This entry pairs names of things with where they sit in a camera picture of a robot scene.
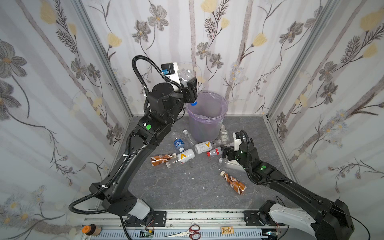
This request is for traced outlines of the square clear bottle white cap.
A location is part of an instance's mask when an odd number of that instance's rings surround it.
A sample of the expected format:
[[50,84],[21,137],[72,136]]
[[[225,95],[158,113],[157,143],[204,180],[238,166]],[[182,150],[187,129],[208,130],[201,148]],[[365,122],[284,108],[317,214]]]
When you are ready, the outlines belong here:
[[245,169],[236,160],[229,161],[227,159],[219,158],[219,163],[224,164],[226,168],[245,172]]

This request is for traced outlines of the red-cap clear bottle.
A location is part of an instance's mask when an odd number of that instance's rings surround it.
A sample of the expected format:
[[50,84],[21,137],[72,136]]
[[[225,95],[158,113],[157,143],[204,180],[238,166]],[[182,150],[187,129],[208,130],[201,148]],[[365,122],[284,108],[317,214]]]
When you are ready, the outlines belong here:
[[208,157],[221,156],[221,155],[222,155],[222,148],[221,147],[212,149],[211,151],[207,152]]

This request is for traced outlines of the small blue-label water bottle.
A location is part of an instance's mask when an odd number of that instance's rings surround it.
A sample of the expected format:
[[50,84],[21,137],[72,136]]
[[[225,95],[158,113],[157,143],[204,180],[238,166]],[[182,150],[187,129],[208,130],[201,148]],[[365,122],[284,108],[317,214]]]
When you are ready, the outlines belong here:
[[179,79],[181,82],[182,87],[187,87],[187,81],[194,78],[194,74],[189,69],[181,69],[179,72]]

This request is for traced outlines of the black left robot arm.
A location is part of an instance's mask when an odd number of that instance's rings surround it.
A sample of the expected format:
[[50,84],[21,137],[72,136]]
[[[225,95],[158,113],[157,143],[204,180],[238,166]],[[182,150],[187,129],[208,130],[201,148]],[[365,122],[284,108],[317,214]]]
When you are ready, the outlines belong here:
[[[149,63],[164,80],[149,89],[140,74],[137,61]],[[194,104],[198,98],[198,80],[181,80],[174,63],[158,67],[146,56],[135,56],[132,68],[145,91],[144,116],[126,139],[125,151],[99,183],[91,184],[90,194],[69,205],[72,213],[96,215],[110,213],[120,218],[135,217],[140,225],[149,225],[154,210],[129,191],[134,176],[148,156],[171,132],[185,104]]]

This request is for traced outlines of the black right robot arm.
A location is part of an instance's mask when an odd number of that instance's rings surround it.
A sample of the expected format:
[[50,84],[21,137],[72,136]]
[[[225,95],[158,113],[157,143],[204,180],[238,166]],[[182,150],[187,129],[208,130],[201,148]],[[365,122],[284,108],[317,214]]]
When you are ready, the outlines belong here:
[[257,186],[268,187],[300,207],[299,210],[266,201],[258,210],[261,225],[284,224],[301,230],[317,240],[348,240],[355,231],[348,206],[323,198],[289,179],[273,165],[260,159],[253,139],[241,130],[235,133],[233,146],[221,146],[224,157],[236,161],[248,179]]

